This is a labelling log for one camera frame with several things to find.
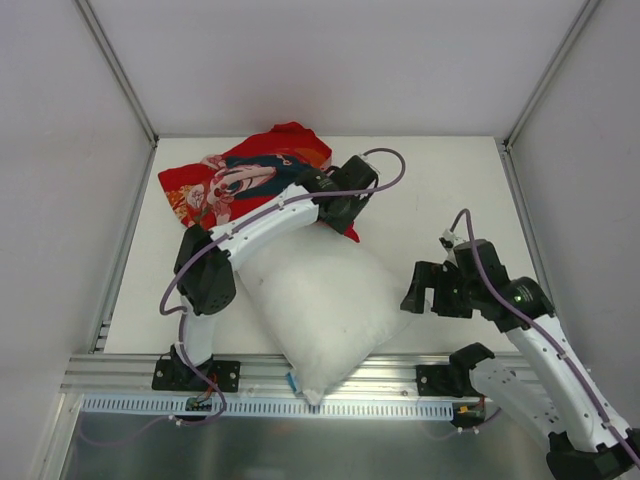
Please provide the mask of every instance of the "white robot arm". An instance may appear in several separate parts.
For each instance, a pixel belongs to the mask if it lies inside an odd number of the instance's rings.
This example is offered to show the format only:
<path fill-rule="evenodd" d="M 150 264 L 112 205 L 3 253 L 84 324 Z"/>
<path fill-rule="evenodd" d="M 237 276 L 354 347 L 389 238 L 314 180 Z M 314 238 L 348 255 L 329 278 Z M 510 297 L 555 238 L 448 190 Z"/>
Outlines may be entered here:
<path fill-rule="evenodd" d="M 438 315 L 470 318 L 480 310 L 529 362 L 550 401 L 479 343 L 452 354 L 448 374 L 426 382 L 439 382 L 435 388 L 452 396 L 492 399 L 547 452 L 558 480 L 611 480 L 630 469 L 640 450 L 640 430 L 630 428 L 604 398 L 538 284 L 529 278 L 511 280 L 486 240 L 465 242 L 447 230 L 440 241 L 447 259 L 416 263 L 401 308 L 421 313 L 424 290 L 433 288 L 431 310 Z"/>
<path fill-rule="evenodd" d="M 286 200 L 307 193 L 309 193 L 308 190 L 300 185 L 290 185 L 282 194 L 251 212 L 251 215 L 269 213 L 246 226 L 239 233 L 234 234 L 234 228 L 246 220 L 244 217 L 214 227 L 207 235 L 211 238 L 224 238 L 218 244 L 219 251 L 225 252 L 223 255 L 228 256 L 231 270 L 236 272 L 247 258 L 273 239 L 318 221 L 319 206 L 311 199 L 286 204 Z M 227 278 L 227 282 L 232 281 L 233 277 Z M 181 301 L 188 311 L 188 328 L 184 339 L 185 351 L 195 365 L 201 365 L 211 358 L 211 341 L 220 314 L 206 314 L 201 311 L 195 313 L 194 305 L 188 299 L 186 291 L 181 295 Z M 176 349 L 176 352 L 186 363 L 180 349 Z"/>

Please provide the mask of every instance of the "white pillow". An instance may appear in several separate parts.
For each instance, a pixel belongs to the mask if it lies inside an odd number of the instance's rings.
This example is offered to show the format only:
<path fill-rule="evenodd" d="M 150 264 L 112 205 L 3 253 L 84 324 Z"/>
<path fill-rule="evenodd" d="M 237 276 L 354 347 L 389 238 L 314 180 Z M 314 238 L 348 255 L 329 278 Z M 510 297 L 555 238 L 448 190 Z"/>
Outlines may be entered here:
<path fill-rule="evenodd" d="M 321 224 L 279 237 L 239 274 L 313 405 L 414 318 L 400 311 L 406 285 Z"/>

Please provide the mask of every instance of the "red fabric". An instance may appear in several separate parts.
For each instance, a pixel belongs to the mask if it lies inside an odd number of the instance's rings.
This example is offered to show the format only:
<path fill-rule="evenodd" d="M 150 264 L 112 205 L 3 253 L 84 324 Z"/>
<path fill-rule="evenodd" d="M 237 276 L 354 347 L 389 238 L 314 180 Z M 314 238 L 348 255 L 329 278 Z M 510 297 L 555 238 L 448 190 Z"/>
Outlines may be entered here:
<path fill-rule="evenodd" d="M 200 163 L 160 172 L 178 219 L 205 229 L 235 220 L 279 195 L 308 168 L 331 165 L 331 149 L 299 123 L 275 125 Z M 346 236 L 359 241 L 350 228 Z"/>

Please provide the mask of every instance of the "wire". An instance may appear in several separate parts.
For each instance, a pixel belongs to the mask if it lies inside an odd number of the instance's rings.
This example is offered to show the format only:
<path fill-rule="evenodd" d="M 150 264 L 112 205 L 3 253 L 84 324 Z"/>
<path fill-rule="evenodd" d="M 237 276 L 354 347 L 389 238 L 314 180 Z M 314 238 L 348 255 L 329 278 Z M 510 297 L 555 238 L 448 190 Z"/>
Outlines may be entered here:
<path fill-rule="evenodd" d="M 342 196 L 353 196 L 353 195 L 367 195 L 367 194 L 373 194 L 376 192 L 382 192 L 384 190 L 387 190 L 395 185 L 398 184 L 398 182 L 400 182 L 400 180 L 402 180 L 402 177 L 404 177 L 405 172 L 407 170 L 407 163 L 404 159 L 404 157 L 397 152 L 396 150 L 393 150 L 391 148 L 385 148 L 385 147 L 379 147 L 379 148 L 373 148 L 371 150 L 366 151 L 363 155 L 364 156 L 368 156 L 372 153 L 390 153 L 392 155 L 395 155 L 396 158 L 398 158 L 399 162 L 400 162 L 400 172 L 398 173 L 398 175 L 391 180 L 390 182 L 381 185 L 381 186 L 375 186 L 373 188 L 366 188 L 363 190 L 341 190 L 341 191 L 336 191 L 336 192 L 313 192 L 313 193 L 306 193 L 306 194 L 302 194 L 302 195 L 296 195 L 295 197 L 291 197 L 286 199 L 283 204 L 284 205 L 289 205 L 291 203 L 295 203 L 295 202 L 300 202 L 302 200 L 308 200 L 311 198 L 318 198 L 318 197 L 342 197 Z M 189 358 L 189 356 L 187 355 L 187 351 L 184 348 L 184 339 L 185 339 L 185 332 L 186 332 L 186 328 L 187 328 L 187 308 L 183 305 L 178 305 L 176 307 L 172 307 L 167 309 L 167 301 L 169 300 L 169 296 L 171 295 L 171 292 L 173 292 L 173 289 L 176 288 L 176 286 L 178 285 L 178 282 L 180 282 L 180 280 L 182 279 L 182 277 L 184 276 L 184 274 L 187 272 L 187 270 L 189 270 L 189 268 L 191 268 L 198 260 L 200 260 L 204 255 L 206 255 L 209 251 L 211 251 L 213 248 L 217 247 L 218 245 L 220 245 L 220 243 L 222 243 L 223 241 L 227 240 L 228 238 L 230 238 L 231 236 L 235 235 L 236 233 L 240 232 L 243 228 L 246 228 L 248 225 L 251 225 L 252 223 L 260 220 L 261 218 L 275 212 L 276 210 L 281 209 L 282 206 L 280 204 L 275 204 L 272 205 L 269 208 L 266 208 L 262 211 L 256 212 L 253 215 L 251 215 L 249 218 L 247 218 L 246 220 L 244 220 L 243 222 L 239 223 L 238 225 L 236 225 L 231 231 L 230 233 L 224 233 L 222 235 L 220 235 L 218 238 L 216 238 L 215 240 L 213 240 L 210 244 L 208 244 L 207 246 L 205 246 L 204 248 L 200 249 L 195 255 L 193 255 L 183 266 L 182 268 L 178 271 L 178 273 L 175 275 L 175 277 L 173 277 L 173 279 L 171 280 L 171 282 L 169 283 L 169 285 L 167 286 L 167 289 L 165 290 L 164 294 L 162 295 L 162 298 L 160 300 L 160 314 L 161 315 L 171 315 L 172 313 L 176 313 L 176 312 L 181 312 L 182 315 L 180 317 L 180 325 L 178 327 L 178 348 L 180 350 L 180 356 L 181 358 L 184 360 L 185 364 L 191 369 L 191 371 L 193 371 L 193 373 L 196 374 L 197 377 L 199 377 L 201 380 L 204 380 L 204 382 L 209 386 L 209 388 L 212 388 L 219 396 L 220 396 L 220 400 L 222 401 L 222 409 L 216 413 L 215 415 L 211 415 L 209 417 L 207 417 L 207 419 L 199 421 L 199 422 L 187 422 L 185 421 L 184 423 L 186 425 L 189 424 L 193 424 L 193 423 L 197 423 L 198 425 L 204 425 L 205 423 L 212 423 L 213 421 L 215 421 L 218 417 L 220 417 L 220 415 L 222 415 L 222 413 L 226 410 L 227 408 L 227 402 L 226 399 L 224 398 L 224 394 L 222 393 L 222 391 L 218 388 L 218 386 L 212 382 L 209 378 L 207 378 L 205 375 L 203 375 L 200 370 L 198 370 L 198 368 L 193 364 L 193 362 L 191 361 L 191 359 Z"/>
<path fill-rule="evenodd" d="M 611 432 L 611 435 L 613 435 L 613 437 L 618 441 L 618 443 L 622 445 L 622 448 L 627 452 L 627 454 L 629 455 L 633 463 L 636 465 L 636 467 L 640 468 L 640 458 L 638 457 L 636 452 L 633 450 L 631 445 L 629 445 L 629 442 L 627 442 L 627 440 L 618 431 L 618 429 L 611 424 L 611 417 L 609 417 L 609 415 L 607 414 L 607 411 L 602 405 L 602 403 L 600 402 L 600 399 L 598 398 L 596 392 L 593 390 L 593 388 L 591 388 L 591 385 L 589 385 L 589 382 L 587 381 L 585 376 L 582 374 L 582 372 L 580 371 L 576 363 L 567 356 L 567 352 L 565 351 L 564 348 L 562 348 L 562 345 L 560 345 L 549 332 L 547 332 L 542 326 L 538 325 L 538 323 L 536 323 L 532 318 L 530 318 L 528 315 L 525 315 L 520 310 L 518 310 L 513 305 L 511 305 L 509 302 L 507 302 L 507 300 L 504 297 L 502 297 L 502 295 L 500 295 L 500 293 L 491 284 L 491 281 L 487 276 L 487 272 L 485 271 L 484 266 L 482 265 L 482 261 L 480 260 L 478 245 L 476 243 L 476 238 L 473 233 L 473 224 L 471 222 L 471 212 L 469 211 L 468 208 L 465 208 L 461 210 L 460 213 L 458 213 L 458 215 L 456 216 L 451 226 L 451 231 L 453 232 L 453 230 L 456 228 L 456 226 L 458 225 L 458 222 L 463 216 L 466 217 L 467 232 L 469 234 L 469 243 L 471 244 L 471 252 L 473 254 L 473 260 L 476 264 L 476 267 L 478 268 L 478 273 L 480 274 L 480 278 L 482 279 L 482 282 L 484 283 L 484 285 L 487 287 L 487 290 L 489 290 L 489 293 L 491 293 L 493 298 L 495 298 L 498 301 L 498 303 L 500 303 L 500 305 L 506 308 L 509 312 L 513 313 L 516 317 L 521 319 L 531 328 L 536 330 L 547 342 L 551 344 L 551 346 L 554 348 L 554 350 L 560 356 L 560 358 L 567 363 L 569 370 L 571 370 L 573 375 L 578 380 L 578 383 L 580 383 L 585 393 L 591 400 L 591 403 L 593 403 L 593 406 L 596 408 L 596 411 L 598 412 L 598 414 L 603 420 L 603 425 L 607 427 L 609 432 Z"/>
<path fill-rule="evenodd" d="M 373 194 L 373 193 L 376 193 L 376 192 L 382 192 L 384 190 L 387 190 L 387 189 L 397 185 L 398 182 L 400 182 L 400 180 L 402 180 L 402 177 L 404 177 L 405 172 L 407 170 L 407 163 L 406 163 L 404 157 L 402 156 L 402 154 L 400 154 L 400 152 L 397 152 L 396 150 L 393 150 L 391 148 L 378 147 L 378 148 L 373 148 L 371 150 L 368 150 L 368 151 L 364 152 L 363 155 L 364 156 L 368 156 L 368 155 L 370 155 L 372 153 L 390 153 L 392 155 L 395 155 L 398 158 L 398 160 L 400 162 L 400 172 L 398 173 L 398 175 L 393 180 L 391 180 L 390 182 L 388 182 L 388 183 L 386 183 L 384 185 L 378 186 L 376 184 L 373 188 L 367 188 L 367 189 L 363 189 L 363 190 L 342 190 L 342 191 L 336 191 L 336 192 L 315 192 L 315 193 L 297 195 L 295 197 L 291 197 L 289 199 L 286 199 L 283 202 L 284 205 L 289 205 L 291 203 L 300 202 L 302 200 L 307 200 L 307 199 L 316 198 L 316 197 L 341 197 L 341 196 L 347 196 L 347 195 Z M 215 391 L 218 394 L 218 396 L 220 397 L 220 401 L 222 402 L 222 407 L 215 414 L 208 415 L 207 418 L 205 418 L 204 420 L 198 420 L 198 421 L 189 421 L 189 420 L 185 420 L 185 419 L 179 419 L 179 420 L 176 421 L 176 425 L 178 425 L 178 426 L 180 426 L 180 425 L 200 426 L 200 425 L 209 425 L 209 424 L 215 422 L 227 410 L 227 400 L 226 400 L 224 394 L 222 393 L 222 391 L 220 390 L 220 388 L 218 387 L 218 385 L 215 382 L 213 382 L 211 379 L 209 379 L 206 375 L 204 375 L 202 372 L 200 372 L 200 370 L 198 370 L 198 368 L 193 364 L 193 362 L 191 361 L 191 359 L 187 355 L 187 351 L 184 348 L 184 339 L 185 339 L 185 336 L 186 336 L 186 329 L 187 329 L 187 308 L 185 306 L 183 306 L 183 305 L 178 305 L 176 307 L 172 307 L 172 308 L 168 309 L 167 308 L 167 301 L 169 300 L 169 296 L 171 295 L 171 292 L 173 292 L 174 288 L 176 288 L 176 286 L 178 285 L 178 282 L 182 279 L 182 277 L 187 272 L 187 270 L 189 270 L 189 268 L 191 268 L 198 260 L 200 260 L 200 258 L 202 258 L 204 255 L 206 255 L 210 250 L 212 250 L 213 248 L 218 246 L 223 241 L 227 240 L 230 236 L 235 235 L 237 232 L 241 231 L 243 228 L 247 227 L 248 225 L 250 225 L 250 224 L 252 224 L 252 223 L 254 223 L 254 222 L 258 221 L 258 220 L 260 220 L 262 217 L 264 217 L 266 215 L 269 215 L 270 213 L 272 213 L 272 212 L 274 212 L 274 211 L 276 211 L 276 210 L 278 210 L 280 208 L 281 208 L 281 206 L 276 204 L 276 205 L 273 205 L 270 208 L 267 208 L 267 209 L 262 210 L 260 212 L 254 213 L 251 217 L 246 219 L 244 222 L 242 222 L 239 225 L 237 225 L 236 227 L 234 227 L 233 230 L 231 230 L 231 235 L 229 235 L 228 233 L 224 233 L 224 234 L 220 235 L 218 238 L 214 239 L 206 247 L 200 249 L 195 255 L 193 255 L 193 257 L 191 257 L 182 266 L 182 268 L 178 271 L 178 273 L 175 275 L 175 277 L 173 277 L 171 282 L 169 282 L 169 285 L 167 286 L 164 294 L 162 295 L 162 298 L 160 299 L 160 308 L 159 309 L 160 309 L 160 314 L 161 315 L 167 316 L 167 315 L 171 315 L 173 313 L 181 312 L 180 323 L 178 325 L 178 342 L 177 342 L 178 350 L 180 352 L 181 358 L 184 360 L 184 362 L 187 365 L 187 367 L 189 367 L 189 369 L 198 378 L 203 380 L 208 385 L 208 387 L 209 387 L 209 389 L 211 391 Z M 114 442 L 97 442 L 95 440 L 91 440 L 90 438 L 88 438 L 84 434 L 84 432 L 82 431 L 82 416 L 81 416 L 78 419 L 78 427 L 77 427 L 78 437 L 81 438 L 84 442 L 86 442 L 89 445 L 94 446 L 94 447 L 119 447 L 119 446 L 126 445 L 129 442 L 135 440 L 142 433 L 146 432 L 148 429 L 150 429 L 155 424 L 160 423 L 162 420 L 173 421 L 174 420 L 174 416 L 170 415 L 170 416 L 156 417 L 152 421 L 147 423 L 144 427 L 142 427 L 140 430 L 134 432 L 132 435 L 130 435 L 129 437 L 127 437 L 125 439 L 114 441 Z"/>
<path fill-rule="evenodd" d="M 429 437 L 430 440 L 434 440 L 436 442 L 444 442 L 446 440 L 449 440 L 457 435 L 462 435 L 463 433 L 476 433 L 476 432 L 481 432 L 483 431 L 486 427 L 488 427 L 490 424 L 494 423 L 496 421 L 496 419 L 498 417 L 500 417 L 500 415 L 502 414 L 502 409 L 498 408 L 495 412 L 493 412 L 493 415 L 491 415 L 489 418 L 487 418 L 484 422 L 482 422 L 480 425 L 478 425 L 475 428 L 464 428 L 464 429 L 456 429 L 452 432 L 447 433 L 446 435 L 443 435 L 441 437 L 437 437 L 435 435 L 432 435 L 431 433 L 429 433 L 426 429 L 422 429 L 424 431 L 424 434 Z"/>
<path fill-rule="evenodd" d="M 78 425 L 76 427 L 76 435 L 78 436 L 78 438 L 80 438 L 83 442 L 88 443 L 92 447 L 107 447 L 107 448 L 111 448 L 111 447 L 123 447 L 123 446 L 131 443 L 133 440 L 135 440 L 140 435 L 142 435 L 144 432 L 146 432 L 151 427 L 153 427 L 156 423 L 160 423 L 162 420 L 166 420 L 166 421 L 172 420 L 172 417 L 167 416 L 167 415 L 163 415 L 161 417 L 156 417 L 153 420 L 151 420 L 150 422 L 148 422 L 144 427 L 140 428 L 139 430 L 136 430 L 134 433 L 132 433 L 128 437 L 123 438 L 121 440 L 116 440 L 116 441 L 113 441 L 113 442 L 98 442 L 96 440 L 92 440 L 89 437 L 87 437 L 86 434 L 84 433 L 84 431 L 82 430 L 83 420 L 84 420 L 84 415 L 80 414 L 78 416 Z"/>

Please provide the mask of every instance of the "white table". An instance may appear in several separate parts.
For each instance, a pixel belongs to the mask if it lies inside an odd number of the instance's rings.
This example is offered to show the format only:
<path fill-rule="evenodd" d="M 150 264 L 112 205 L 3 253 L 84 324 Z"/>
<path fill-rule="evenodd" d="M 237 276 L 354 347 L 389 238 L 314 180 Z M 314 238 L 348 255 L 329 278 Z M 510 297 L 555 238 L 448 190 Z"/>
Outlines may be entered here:
<path fill-rule="evenodd" d="M 222 153 L 241 138 L 161 139 L 127 261 L 106 353 L 163 353 L 176 340 L 178 315 L 162 317 L 158 303 L 173 275 L 184 227 L 174 216 L 157 179 L 167 168 L 196 163 Z M 407 287 L 417 260 L 443 261 L 438 242 L 456 213 L 471 209 L 476 235 L 490 239 L 512 277 L 534 277 L 500 157 L 490 137 L 327 137 L 333 163 L 354 153 L 385 146 L 407 159 L 407 174 L 395 188 L 376 194 L 356 220 L 361 245 L 377 255 Z M 398 171 L 394 157 L 376 154 L 370 161 L 381 183 Z M 236 278 L 238 295 L 223 311 L 213 351 L 226 354 L 279 354 L 262 328 Z M 176 292 L 168 305 L 177 305 Z M 381 345 L 378 353 L 447 353 L 473 342 L 496 352 L 515 351 L 495 326 L 479 315 L 472 319 L 416 316 L 402 333 Z"/>

